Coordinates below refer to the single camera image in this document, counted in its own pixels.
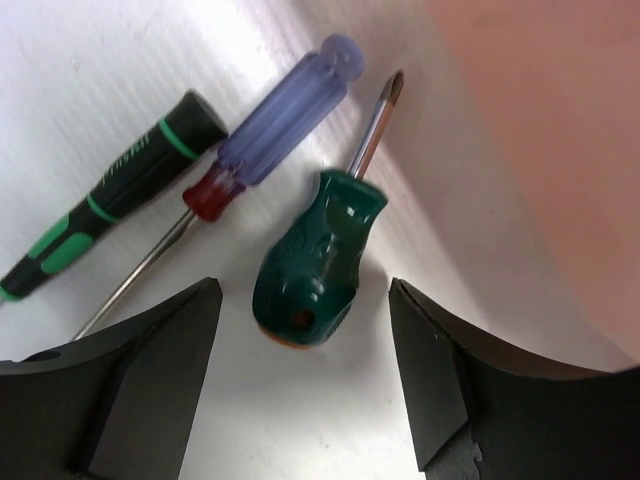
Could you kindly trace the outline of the pink plastic toolbox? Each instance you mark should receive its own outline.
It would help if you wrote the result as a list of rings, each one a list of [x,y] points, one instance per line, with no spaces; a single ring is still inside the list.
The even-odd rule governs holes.
[[[588,320],[637,358],[638,3],[428,10]]]

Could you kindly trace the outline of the thin green precision screwdriver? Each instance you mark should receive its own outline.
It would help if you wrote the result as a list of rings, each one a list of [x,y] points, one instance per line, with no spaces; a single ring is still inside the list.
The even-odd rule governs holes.
[[[69,268],[109,230],[154,200],[227,136],[213,107],[197,91],[187,91],[1,279],[1,299],[23,300]]]

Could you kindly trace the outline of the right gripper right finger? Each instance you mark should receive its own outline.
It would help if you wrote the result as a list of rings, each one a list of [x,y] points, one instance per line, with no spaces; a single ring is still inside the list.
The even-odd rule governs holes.
[[[389,290],[419,471],[428,479],[635,479],[639,371],[526,351],[408,282]]]

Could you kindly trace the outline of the blue red long screwdriver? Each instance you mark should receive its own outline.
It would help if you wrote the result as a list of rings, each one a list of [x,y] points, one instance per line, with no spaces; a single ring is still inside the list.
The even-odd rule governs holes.
[[[344,99],[364,66],[356,42],[341,34],[328,36],[318,50],[306,53],[227,140],[206,152],[212,164],[182,194],[185,213],[72,339],[88,335],[195,221],[217,221],[237,196],[261,183]]]

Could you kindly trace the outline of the green orange stubby screwdriver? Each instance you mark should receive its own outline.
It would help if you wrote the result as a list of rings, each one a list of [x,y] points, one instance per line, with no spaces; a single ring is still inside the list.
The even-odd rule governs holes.
[[[402,71],[387,80],[349,168],[320,173],[315,198],[261,264],[252,311],[259,328],[277,342],[318,346],[351,310],[370,230],[387,204],[364,176],[403,86]]]

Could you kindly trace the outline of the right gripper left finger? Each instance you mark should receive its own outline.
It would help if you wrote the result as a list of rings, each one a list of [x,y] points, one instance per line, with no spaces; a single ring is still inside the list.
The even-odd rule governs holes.
[[[5,479],[175,479],[223,294],[203,279],[82,339],[1,365]]]

